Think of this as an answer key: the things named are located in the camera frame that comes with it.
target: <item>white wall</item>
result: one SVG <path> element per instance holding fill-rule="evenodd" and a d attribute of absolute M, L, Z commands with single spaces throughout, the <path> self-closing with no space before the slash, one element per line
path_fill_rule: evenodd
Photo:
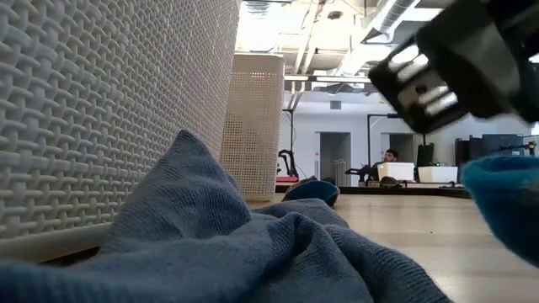
<path fill-rule="evenodd" d="M 367 164 L 367 132 L 366 115 L 347 114 L 294 114 L 296 141 L 294 153 L 296 165 L 301 178 L 314 174 L 315 132 L 349 132 L 351 135 L 351 167 L 361 168 Z M 279 149 L 290 149 L 291 127 L 288 120 L 281 118 Z M 401 120 L 388 118 L 371 118 L 371 163 L 380 161 L 383 157 L 382 133 L 413 133 Z M 473 117 L 449 125 L 427 136 L 427 143 L 435 143 L 435 159 L 454 165 L 455 139 L 467 139 L 470 135 L 482 134 L 522 134 L 529 135 L 531 127 L 521 123 L 514 117 L 500 117 L 494 120 L 482 121 Z M 421 143 L 421 136 L 415 136 L 414 141 Z M 352 184 L 357 184 L 358 178 L 352 178 Z"/>

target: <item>white woven panel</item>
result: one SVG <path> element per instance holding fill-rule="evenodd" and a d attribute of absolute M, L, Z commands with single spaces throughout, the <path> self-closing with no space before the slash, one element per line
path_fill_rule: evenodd
<path fill-rule="evenodd" d="M 0 2 L 0 257 L 95 245 L 180 129 L 218 156 L 237 18 L 236 0 Z"/>
<path fill-rule="evenodd" d="M 247 201 L 275 192 L 285 62 L 278 56 L 235 55 L 221 165 Z"/>

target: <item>ceiling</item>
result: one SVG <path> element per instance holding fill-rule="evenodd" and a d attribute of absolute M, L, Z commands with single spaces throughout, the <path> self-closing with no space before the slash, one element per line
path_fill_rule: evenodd
<path fill-rule="evenodd" d="M 403 22 L 395 29 L 387 47 L 391 49 L 407 39 L 450 3 L 451 0 L 420 1 L 404 14 Z M 362 30 L 366 17 L 376 11 L 377 4 L 377 0 L 325 0 L 324 5 L 318 5 L 318 0 L 294 0 L 286 5 L 271 3 L 270 8 L 261 13 L 259 7 L 243 1 L 236 51 L 279 54 L 286 61 L 286 74 L 331 72 L 359 44 L 357 33 Z M 361 63 L 360 72 L 368 72 L 371 64 L 381 60 L 380 55 L 376 51 L 364 55 L 365 63 Z M 391 111 L 387 104 L 380 103 L 381 95 L 373 92 L 371 85 L 367 85 L 363 93 L 305 92 L 296 110 L 298 113 L 335 114 L 335 110 L 329 109 L 329 101 L 340 100 L 342 114 Z"/>

